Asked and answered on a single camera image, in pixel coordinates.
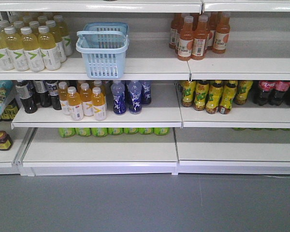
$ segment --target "soda bottle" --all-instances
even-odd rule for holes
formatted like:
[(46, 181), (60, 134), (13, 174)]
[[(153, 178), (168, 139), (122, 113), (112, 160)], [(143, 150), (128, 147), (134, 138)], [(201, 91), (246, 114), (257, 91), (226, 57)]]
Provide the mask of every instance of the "soda bottle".
[(253, 102), (258, 105), (265, 105), (275, 87), (275, 83), (276, 81), (259, 81), (258, 90), (254, 95)]
[(58, 91), (58, 81), (48, 80), (46, 81), (46, 86), (50, 99), (52, 100), (52, 105), (55, 110), (61, 110), (60, 100), (59, 100), (59, 91)]
[(222, 12), (221, 20), (216, 27), (216, 34), (213, 45), (213, 52), (222, 54), (226, 52), (226, 45), (230, 32), (230, 12)]
[(151, 81), (140, 81), (142, 84), (141, 104), (149, 105), (151, 103)]
[(208, 35), (206, 30), (207, 20), (208, 17), (206, 15), (199, 16), (197, 29), (193, 33), (192, 59), (201, 60), (204, 58), (205, 43)]
[(219, 112), (226, 115), (231, 111), (232, 102), (236, 94), (236, 85), (234, 80), (230, 80), (223, 88), (221, 101), (219, 104)]
[(195, 98), (193, 108), (197, 111), (202, 111), (205, 108), (205, 99), (208, 94), (209, 83), (207, 80), (197, 82), (195, 88)]
[(117, 115), (122, 115), (127, 110), (125, 101), (125, 86), (121, 83), (121, 81), (114, 80), (111, 90), (114, 97), (113, 111)]
[(61, 81), (58, 84), (59, 87), (59, 100), (61, 109), (64, 115), (70, 115), (69, 103), (68, 103), (68, 84), (65, 81)]
[(58, 25), (60, 29), (60, 34), (63, 41), (63, 49), (66, 56), (70, 56), (73, 53), (70, 32), (68, 29), (68, 25), (63, 21), (62, 15), (55, 15), (54, 21)]
[(42, 71), (45, 68), (45, 65), (37, 37), (32, 34), (30, 27), (23, 27), (21, 33), (24, 52), (27, 57), (29, 68), (34, 72)]
[(187, 61), (191, 58), (191, 51), (193, 45), (193, 31), (192, 31), (193, 17), (186, 16), (183, 30), (180, 32), (179, 46), (177, 58), (181, 61)]
[(19, 98), (21, 100), (25, 112), (27, 114), (32, 114), (36, 112), (38, 110), (38, 107), (33, 101), (33, 92), (29, 87), (28, 81), (18, 80), (15, 88), (19, 95)]
[(196, 81), (185, 81), (183, 83), (182, 104), (184, 107), (191, 107)]
[(244, 105), (247, 101), (248, 93), (252, 87), (253, 81), (239, 81), (234, 102), (238, 105)]
[(0, 32), (0, 67), (2, 70), (11, 70), (14, 68), (14, 65), (7, 48), (5, 38), (6, 35)]
[(56, 22), (54, 20), (47, 20), (46, 25), (49, 27), (49, 31), (54, 36), (56, 47), (59, 53), (60, 62), (61, 63), (65, 62), (67, 57), (66, 57), (66, 54), (64, 53), (63, 41), (62, 41), (59, 27), (56, 25)]
[(179, 23), (180, 23), (180, 18), (181, 18), (181, 13), (175, 13), (174, 19), (171, 22), (170, 41), (169, 41), (169, 47), (171, 49), (175, 49), (175, 47), (176, 47), (175, 40), (176, 40), (177, 29), (178, 29)]
[(48, 26), (39, 26), (38, 37), (45, 67), (48, 70), (57, 70), (61, 63), (54, 36), (49, 32)]
[(276, 81), (274, 90), (270, 95), (269, 103), (271, 105), (280, 105), (283, 97), (290, 87), (290, 81)]
[(85, 116), (93, 116), (93, 105), (91, 100), (92, 91), (88, 83), (81, 84), (81, 91), (79, 93), (83, 102), (83, 111)]
[(142, 84), (139, 81), (132, 80), (128, 85), (128, 91), (132, 103), (131, 105), (129, 105), (129, 111), (132, 114), (139, 114), (142, 110), (141, 107)]
[(75, 87), (68, 87), (68, 104), (71, 118), (79, 121), (84, 117), (82, 100)]
[(92, 89), (91, 100), (93, 104), (95, 119), (97, 121), (105, 120), (106, 119), (105, 99), (99, 87), (94, 87)]
[(9, 54), (13, 59), (14, 67), (17, 71), (28, 70), (29, 66), (20, 35), (16, 33), (14, 27), (6, 27), (4, 28), (4, 31), (7, 34), (6, 45), (9, 49)]
[(46, 82), (45, 81), (33, 81), (35, 90), (37, 92), (37, 96), (39, 98), (39, 102), (41, 107), (49, 107), (52, 104), (52, 100), (50, 99), (50, 95), (47, 90)]

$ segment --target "orange juice bottle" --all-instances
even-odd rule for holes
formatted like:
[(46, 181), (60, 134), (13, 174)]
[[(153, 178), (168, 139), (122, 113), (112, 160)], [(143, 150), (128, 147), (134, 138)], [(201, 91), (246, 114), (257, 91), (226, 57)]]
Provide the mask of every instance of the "orange juice bottle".
[(193, 31), (192, 31), (193, 17), (186, 16), (183, 30), (180, 32), (179, 46), (177, 58), (182, 61), (190, 60), (192, 45), (193, 45)]
[(223, 12), (216, 28), (216, 34), (213, 45), (213, 52), (222, 54), (226, 52), (226, 45), (230, 32), (230, 12)]
[(193, 33), (192, 59), (201, 60), (204, 58), (205, 43), (207, 39), (207, 20), (208, 17), (206, 15), (199, 16), (198, 27)]

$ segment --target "bottle cap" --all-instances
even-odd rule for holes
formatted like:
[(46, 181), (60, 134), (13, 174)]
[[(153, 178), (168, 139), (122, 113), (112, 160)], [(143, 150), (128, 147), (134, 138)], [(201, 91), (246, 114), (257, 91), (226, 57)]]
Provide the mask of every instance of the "bottle cap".
[(20, 29), (20, 32), (23, 34), (23, 35), (29, 35), (32, 33), (32, 30), (31, 30), (31, 27), (23, 27)]
[(76, 88), (74, 86), (69, 87), (68, 93), (76, 93)]

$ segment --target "bottle label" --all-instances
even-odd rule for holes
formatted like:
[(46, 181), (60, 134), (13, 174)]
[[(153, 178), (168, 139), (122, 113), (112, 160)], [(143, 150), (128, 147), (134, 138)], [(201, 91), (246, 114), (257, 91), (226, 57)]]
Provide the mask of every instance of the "bottle label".
[(85, 116), (93, 116), (93, 105), (92, 101), (84, 101), (83, 103), (83, 110)]
[(216, 32), (215, 39), (214, 39), (214, 48), (216, 50), (225, 50), (227, 42), (228, 42), (228, 38), (229, 38), (229, 33), (222, 34), (222, 33)]
[(7, 48), (0, 49), (0, 67), (3, 70), (10, 70), (14, 68), (13, 61), (10, 58)]
[(84, 117), (82, 104), (69, 106), (69, 111), (73, 120), (81, 120)]
[(181, 57), (190, 57), (193, 40), (179, 39), (178, 55)]
[(205, 42), (206, 42), (206, 39), (203, 39), (203, 40), (194, 39), (191, 54), (197, 57), (203, 56), (204, 49), (205, 49)]

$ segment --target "shopping basket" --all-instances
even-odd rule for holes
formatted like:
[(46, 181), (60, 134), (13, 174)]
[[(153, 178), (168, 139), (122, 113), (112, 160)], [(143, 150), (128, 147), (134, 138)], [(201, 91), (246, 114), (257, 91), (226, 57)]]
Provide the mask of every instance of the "shopping basket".
[(89, 78), (122, 77), (129, 45), (126, 23), (90, 23), (77, 36), (76, 50), (82, 53)]

